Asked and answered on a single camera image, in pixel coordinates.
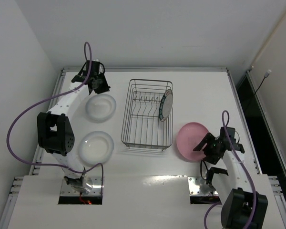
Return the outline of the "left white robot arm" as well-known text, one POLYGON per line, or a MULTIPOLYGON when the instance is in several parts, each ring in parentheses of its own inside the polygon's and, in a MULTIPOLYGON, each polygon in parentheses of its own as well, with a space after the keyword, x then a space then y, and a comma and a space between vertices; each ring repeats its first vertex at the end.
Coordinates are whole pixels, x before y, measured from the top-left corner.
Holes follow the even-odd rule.
POLYGON ((87 169, 72 151, 75 136, 71 119, 82 101, 92 92, 101 94, 109 91, 104 74, 103 63, 99 60, 87 61, 72 78, 69 93, 62 96, 49 111, 37 116, 39 146, 62 167, 66 184, 81 194, 90 194, 92 180, 87 177, 87 169))

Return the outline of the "pink plastic plate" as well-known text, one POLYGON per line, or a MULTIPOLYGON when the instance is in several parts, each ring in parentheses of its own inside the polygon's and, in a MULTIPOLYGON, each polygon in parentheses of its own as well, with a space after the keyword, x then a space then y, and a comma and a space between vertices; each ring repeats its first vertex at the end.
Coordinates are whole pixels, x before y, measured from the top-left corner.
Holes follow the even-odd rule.
POLYGON ((188 161, 201 161, 205 158, 203 150, 194 151, 194 148, 208 133, 208 129, 197 122, 185 124, 178 132, 176 144, 179 153, 188 161))

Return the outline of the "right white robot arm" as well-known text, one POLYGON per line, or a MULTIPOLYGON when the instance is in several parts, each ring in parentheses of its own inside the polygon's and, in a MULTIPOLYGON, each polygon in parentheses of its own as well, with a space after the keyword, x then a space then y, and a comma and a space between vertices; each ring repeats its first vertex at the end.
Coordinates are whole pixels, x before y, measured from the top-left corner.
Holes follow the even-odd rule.
POLYGON ((202 150, 203 160, 212 164, 206 174, 206 184, 219 195, 222 227, 262 228, 268 200, 257 192, 245 167, 245 150, 235 139, 235 129, 223 126, 218 137, 207 133, 194 150, 202 150))

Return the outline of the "blue rimmed white plate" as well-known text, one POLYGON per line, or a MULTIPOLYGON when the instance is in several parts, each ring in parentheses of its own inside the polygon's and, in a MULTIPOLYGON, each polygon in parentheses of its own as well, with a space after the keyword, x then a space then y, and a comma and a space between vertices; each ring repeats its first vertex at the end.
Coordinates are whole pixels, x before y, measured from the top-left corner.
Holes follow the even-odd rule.
POLYGON ((167 89, 160 101, 158 116, 161 122, 164 122, 169 117, 173 106, 173 100, 174 96, 172 89, 167 89))

